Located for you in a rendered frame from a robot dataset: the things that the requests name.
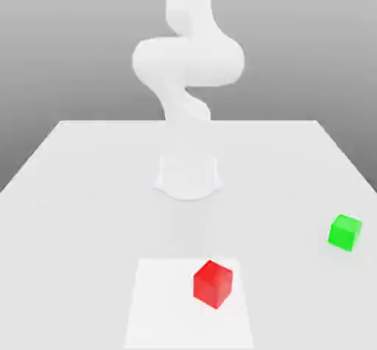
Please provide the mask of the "small red cube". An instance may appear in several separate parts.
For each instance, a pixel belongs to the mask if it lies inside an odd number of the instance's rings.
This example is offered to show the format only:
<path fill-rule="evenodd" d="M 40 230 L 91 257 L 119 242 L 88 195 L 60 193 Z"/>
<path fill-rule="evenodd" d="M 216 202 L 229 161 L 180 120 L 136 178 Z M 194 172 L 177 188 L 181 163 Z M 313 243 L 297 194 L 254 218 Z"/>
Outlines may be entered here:
<path fill-rule="evenodd" d="M 193 277 L 193 296 L 208 306 L 219 309 L 233 287 L 233 271 L 208 260 Z"/>

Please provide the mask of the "small green cube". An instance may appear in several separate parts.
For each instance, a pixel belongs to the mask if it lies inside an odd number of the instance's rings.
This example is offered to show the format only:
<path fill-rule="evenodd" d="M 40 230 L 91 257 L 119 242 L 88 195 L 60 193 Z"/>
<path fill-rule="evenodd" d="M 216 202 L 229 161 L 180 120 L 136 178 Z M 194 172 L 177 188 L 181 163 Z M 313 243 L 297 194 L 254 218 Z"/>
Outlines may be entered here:
<path fill-rule="evenodd" d="M 362 221 L 344 214 L 339 214 L 332 222 L 328 243 L 345 251 L 352 251 L 359 238 Z"/>

